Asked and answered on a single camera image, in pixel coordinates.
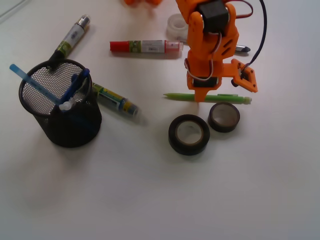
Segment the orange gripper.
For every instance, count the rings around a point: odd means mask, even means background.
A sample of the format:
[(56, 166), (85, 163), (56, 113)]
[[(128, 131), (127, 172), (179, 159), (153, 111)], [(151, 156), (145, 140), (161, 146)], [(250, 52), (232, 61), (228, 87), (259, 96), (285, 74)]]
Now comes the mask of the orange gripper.
[(235, 54), (239, 32), (236, 9), (231, 3), (186, 3), (188, 24), (185, 60), (187, 85), (194, 90), (194, 101), (204, 102), (209, 91), (222, 83), (223, 63)]

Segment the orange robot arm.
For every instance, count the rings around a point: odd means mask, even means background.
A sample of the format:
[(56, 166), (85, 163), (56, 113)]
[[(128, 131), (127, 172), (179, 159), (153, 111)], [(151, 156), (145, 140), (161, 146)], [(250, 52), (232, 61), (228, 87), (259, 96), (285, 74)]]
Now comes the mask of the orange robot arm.
[(204, 102), (209, 91), (217, 90), (223, 77), (238, 73), (235, 54), (239, 32), (236, 9), (226, 0), (178, 0), (178, 9), (188, 25), (185, 59), (187, 86), (196, 102)]

